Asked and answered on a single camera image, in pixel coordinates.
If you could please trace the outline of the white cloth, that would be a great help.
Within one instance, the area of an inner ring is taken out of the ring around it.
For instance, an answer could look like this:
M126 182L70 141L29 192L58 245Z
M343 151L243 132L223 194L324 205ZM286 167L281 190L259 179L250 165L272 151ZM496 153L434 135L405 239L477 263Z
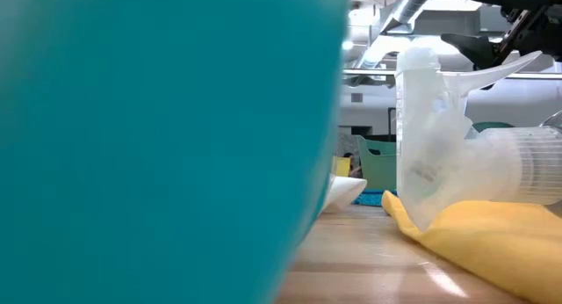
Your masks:
M325 214L343 212L365 189L367 181L354 177L335 177L321 211Z

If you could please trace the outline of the dark blue sponge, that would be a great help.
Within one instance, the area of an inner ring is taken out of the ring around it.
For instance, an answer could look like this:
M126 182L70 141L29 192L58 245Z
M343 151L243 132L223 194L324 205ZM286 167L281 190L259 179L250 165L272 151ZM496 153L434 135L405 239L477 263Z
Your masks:
M366 189L363 190L357 198L352 202L352 205L359 206L382 206L382 198L385 190L380 189Z

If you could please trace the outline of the spray bottle with blue trigger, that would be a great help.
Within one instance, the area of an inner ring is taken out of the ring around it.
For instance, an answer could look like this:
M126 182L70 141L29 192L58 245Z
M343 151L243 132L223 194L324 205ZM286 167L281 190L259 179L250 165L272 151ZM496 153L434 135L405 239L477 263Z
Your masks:
M0 0L0 304L273 304L349 0Z

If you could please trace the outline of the yellow translucent plastic bin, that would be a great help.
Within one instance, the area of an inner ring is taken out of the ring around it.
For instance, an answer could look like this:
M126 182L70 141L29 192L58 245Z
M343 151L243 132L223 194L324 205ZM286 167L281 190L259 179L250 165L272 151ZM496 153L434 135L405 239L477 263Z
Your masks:
M350 158L349 157L333 157L332 173L336 177L348 177L350 171Z

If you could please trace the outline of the clear pump bottle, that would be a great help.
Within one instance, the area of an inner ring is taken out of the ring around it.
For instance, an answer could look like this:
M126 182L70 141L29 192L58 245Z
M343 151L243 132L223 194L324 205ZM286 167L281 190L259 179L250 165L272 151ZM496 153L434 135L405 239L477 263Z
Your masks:
M463 201L562 201L562 128L488 128L465 114L473 90L533 62L538 51L490 69L444 73L429 47L398 56L397 192L413 224L425 231L444 209Z

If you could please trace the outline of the person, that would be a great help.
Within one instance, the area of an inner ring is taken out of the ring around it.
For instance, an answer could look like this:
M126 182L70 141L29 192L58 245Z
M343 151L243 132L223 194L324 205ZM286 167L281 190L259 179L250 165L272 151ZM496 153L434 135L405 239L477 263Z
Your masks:
M349 177L362 178L363 172L361 163L357 161L350 152L345 153L343 156L349 159Z

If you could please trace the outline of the yellow cloth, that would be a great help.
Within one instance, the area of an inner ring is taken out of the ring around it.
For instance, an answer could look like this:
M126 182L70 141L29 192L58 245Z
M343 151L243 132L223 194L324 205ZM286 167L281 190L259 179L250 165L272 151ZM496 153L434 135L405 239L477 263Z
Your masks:
M425 231L391 192L382 207L400 232L487 282L537 304L562 304L562 215L536 204L466 201Z

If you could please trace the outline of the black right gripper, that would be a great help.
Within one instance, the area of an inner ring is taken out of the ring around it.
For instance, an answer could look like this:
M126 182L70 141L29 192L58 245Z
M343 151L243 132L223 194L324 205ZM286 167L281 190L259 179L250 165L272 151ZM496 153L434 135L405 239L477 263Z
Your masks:
M440 36L466 57L474 70L496 67L514 50L520 55L541 51L555 62L562 62L562 0L472 1L502 6L501 14L511 24L496 46L486 36L453 33Z

